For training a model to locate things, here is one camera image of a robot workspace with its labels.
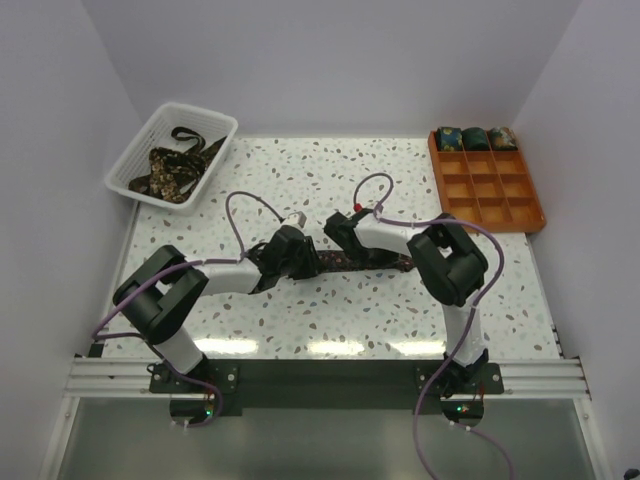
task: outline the speckled tabletop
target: speckled tabletop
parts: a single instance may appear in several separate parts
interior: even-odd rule
[[[236,258],[224,200],[237,189],[260,195],[283,214],[303,210],[316,249],[337,249],[322,232],[325,219],[336,209],[349,212],[357,182],[377,171],[396,181],[386,216],[429,219],[441,213],[426,139],[237,138],[194,214],[181,217],[140,206],[122,278],[164,244],[195,257]],[[373,204],[385,189],[384,179],[374,179],[363,187],[361,203]],[[253,245],[275,231],[277,221],[261,205],[236,197],[232,206],[245,243]],[[497,237],[506,266],[480,310],[490,357],[559,358],[525,235]],[[495,268],[491,244],[474,239],[490,270]],[[442,309],[419,282],[416,271],[391,270],[282,279],[259,295],[203,297],[185,326],[211,357],[441,358]],[[122,316],[109,327],[110,332],[131,329]],[[138,340],[121,339],[107,342],[102,356],[150,354]]]

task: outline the white plastic bin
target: white plastic bin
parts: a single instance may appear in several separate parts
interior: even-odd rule
[[[179,126],[198,132],[206,140],[207,147],[213,142],[227,137],[189,198],[183,203],[171,203],[129,190],[128,186],[131,180],[151,171],[149,151],[152,148],[166,147],[179,151],[187,150],[188,146],[171,137],[171,131]],[[165,103],[151,115],[151,118],[131,141],[105,178],[105,183],[110,190],[125,197],[166,208],[181,215],[190,215],[202,198],[203,192],[211,183],[213,176],[226,159],[236,130],[238,130],[238,121],[233,117],[191,105]]]

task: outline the white wall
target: white wall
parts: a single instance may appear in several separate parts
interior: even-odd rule
[[[102,178],[140,126],[76,0],[0,0],[0,478],[31,479],[130,204]]]
[[[579,0],[83,0],[141,118],[245,133],[510,124]]]
[[[545,210],[533,241],[622,478],[640,467],[640,3],[584,0],[514,127]]]

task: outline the compartment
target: compartment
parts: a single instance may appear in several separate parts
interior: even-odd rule
[[[533,187],[526,174],[500,175],[502,187],[507,197],[533,197]]]
[[[504,223],[512,220],[505,198],[480,198],[480,214],[486,223]]]
[[[509,198],[509,211],[515,222],[543,221],[542,212],[533,198]]]
[[[495,173],[496,166],[491,152],[465,152],[471,173]]]
[[[464,153],[438,152],[438,155],[440,156],[440,168],[443,174],[469,173]]]
[[[451,198],[449,212],[456,218],[473,223],[480,223],[480,209],[474,198]]]
[[[520,152],[493,152],[499,173],[526,173]]]
[[[478,197],[504,197],[500,179],[496,174],[472,175],[473,189]]]
[[[475,196],[470,175],[443,175],[444,189],[448,198],[470,198]]]

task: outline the wooden organizer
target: wooden organizer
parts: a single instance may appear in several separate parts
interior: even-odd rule
[[[496,233],[539,232],[547,223],[519,150],[441,152],[431,132],[429,152],[443,211]]]

